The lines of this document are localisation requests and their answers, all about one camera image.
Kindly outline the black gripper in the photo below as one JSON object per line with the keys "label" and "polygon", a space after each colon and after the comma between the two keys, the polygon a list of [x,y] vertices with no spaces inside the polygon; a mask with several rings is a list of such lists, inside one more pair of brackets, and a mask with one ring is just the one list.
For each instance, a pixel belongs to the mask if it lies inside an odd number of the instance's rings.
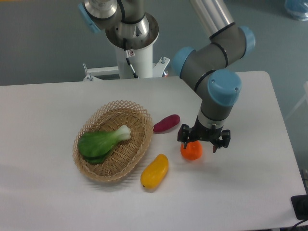
{"label": "black gripper", "polygon": [[183,144],[184,149],[192,141],[208,141],[213,144],[212,152],[215,153],[217,149],[222,147],[228,148],[231,141],[231,131],[222,129],[223,127],[205,127],[197,118],[193,128],[186,124],[181,125],[177,134],[177,141]]}

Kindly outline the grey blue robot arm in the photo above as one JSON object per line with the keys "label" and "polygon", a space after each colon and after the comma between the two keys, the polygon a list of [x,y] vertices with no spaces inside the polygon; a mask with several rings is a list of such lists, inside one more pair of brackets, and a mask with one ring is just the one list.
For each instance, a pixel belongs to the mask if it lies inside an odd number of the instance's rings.
{"label": "grey blue robot arm", "polygon": [[[208,141],[217,150],[229,146],[231,133],[223,126],[242,88],[228,66],[249,54],[256,40],[249,28],[235,24],[223,1],[193,0],[191,5],[210,43],[199,51],[182,48],[172,60],[176,74],[202,99],[194,126],[182,125],[177,140],[184,146]],[[105,31],[121,79],[154,77],[153,44],[159,26],[145,11],[144,1],[84,0],[78,9],[92,32]]]}

